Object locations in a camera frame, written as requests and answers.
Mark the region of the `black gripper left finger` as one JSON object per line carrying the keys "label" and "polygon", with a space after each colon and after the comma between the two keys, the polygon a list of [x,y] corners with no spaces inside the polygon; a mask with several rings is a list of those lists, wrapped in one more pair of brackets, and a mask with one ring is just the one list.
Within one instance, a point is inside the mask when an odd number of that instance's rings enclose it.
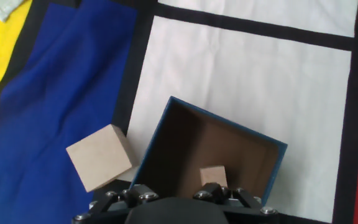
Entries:
{"label": "black gripper left finger", "polygon": [[110,224],[125,223],[130,211],[160,197],[152,189],[142,184],[135,184],[129,189],[117,193],[108,191],[95,201],[85,213],[74,216],[72,224]]}

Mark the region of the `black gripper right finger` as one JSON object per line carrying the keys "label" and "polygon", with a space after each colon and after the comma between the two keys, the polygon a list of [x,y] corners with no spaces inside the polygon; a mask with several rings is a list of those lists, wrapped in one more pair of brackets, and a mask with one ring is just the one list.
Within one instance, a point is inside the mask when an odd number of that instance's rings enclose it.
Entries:
{"label": "black gripper right finger", "polygon": [[278,224],[278,211],[262,205],[243,188],[234,190],[218,183],[207,183],[193,195],[193,199],[217,205],[229,223]]}

